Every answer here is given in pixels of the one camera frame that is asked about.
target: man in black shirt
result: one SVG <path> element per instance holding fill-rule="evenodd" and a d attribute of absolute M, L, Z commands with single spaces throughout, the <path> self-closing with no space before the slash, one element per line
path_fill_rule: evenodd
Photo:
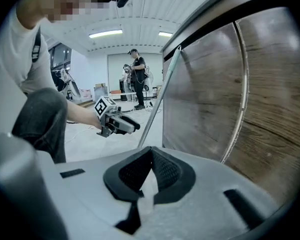
<path fill-rule="evenodd" d="M 140 57 L 137 49 L 132 49 L 129 54 L 134 59 L 133 65 L 131 67 L 131 77 L 132 82 L 134 83 L 134 89 L 136 96 L 138 98 L 139 105 L 135 106 L 136 110 L 142 110 L 145 108 L 144 104 L 144 81 L 145 81 L 145 68 L 146 62 L 144 58 Z"/>

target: metal rod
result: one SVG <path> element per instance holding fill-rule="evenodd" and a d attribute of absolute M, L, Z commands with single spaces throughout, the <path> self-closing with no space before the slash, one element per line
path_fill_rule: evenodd
<path fill-rule="evenodd" d="M 164 95 L 165 95 L 165 92 L 167 90 L 170 78 L 172 76 L 172 73 L 174 72 L 174 70 L 176 68 L 177 61 L 178 61 L 180 53 L 181 53 L 181 45 L 179 45 L 179 47 L 175 50 L 175 52 L 173 54 L 172 61 L 169 65 L 169 68 L 168 68 L 168 71 L 166 73 L 161 91 L 159 93 L 159 97 L 157 98 L 156 103 L 154 104 L 153 110 L 150 114 L 149 120 L 146 123 L 146 126 L 144 128 L 144 131 L 142 133 L 141 139 L 140 139 L 139 144 L 138 144 L 138 148 L 141 148 L 143 146 L 143 144 L 145 143 L 145 140 L 146 140 L 146 137 L 149 133 L 150 127 L 151 127 L 151 125 L 152 125 L 152 123 L 155 119 L 155 116 L 157 114 L 157 111 L 159 109 L 160 103 L 161 103 L 162 99 L 164 98 Z"/>

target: black strap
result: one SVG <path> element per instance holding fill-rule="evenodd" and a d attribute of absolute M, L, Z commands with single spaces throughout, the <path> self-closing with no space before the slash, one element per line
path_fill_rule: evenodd
<path fill-rule="evenodd" d="M 35 63 L 39 59 L 39 53 L 41 49 L 41 30 L 40 27 L 38 29 L 38 32 L 36 33 L 35 40 L 34 40 L 34 46 L 32 49 L 32 63 Z"/>

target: ceiling light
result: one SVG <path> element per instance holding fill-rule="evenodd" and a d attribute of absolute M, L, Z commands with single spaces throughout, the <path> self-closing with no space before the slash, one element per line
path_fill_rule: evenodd
<path fill-rule="evenodd" d="M 115 34 L 122 34 L 122 29 L 119 30 L 112 30 L 112 31 L 106 31 L 106 32 L 100 32 L 96 34 L 90 34 L 90 38 L 98 38 L 98 37 L 103 37 L 103 36 L 108 36 L 108 35 L 115 35 Z"/>
<path fill-rule="evenodd" d="M 170 37 L 172 37 L 172 35 L 173 34 L 171 34 L 171 33 L 167 33 L 167 32 L 159 32 L 159 36 L 163 36 L 163 37 L 168 37 L 168 38 L 170 38 Z"/>

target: knee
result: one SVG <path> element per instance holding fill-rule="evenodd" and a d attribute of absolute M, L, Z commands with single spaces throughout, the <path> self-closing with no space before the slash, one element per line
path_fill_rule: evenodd
<path fill-rule="evenodd" d="M 45 106 L 49 112 L 67 113 L 67 99 L 53 88 L 43 88 L 28 95 L 28 101 Z"/>

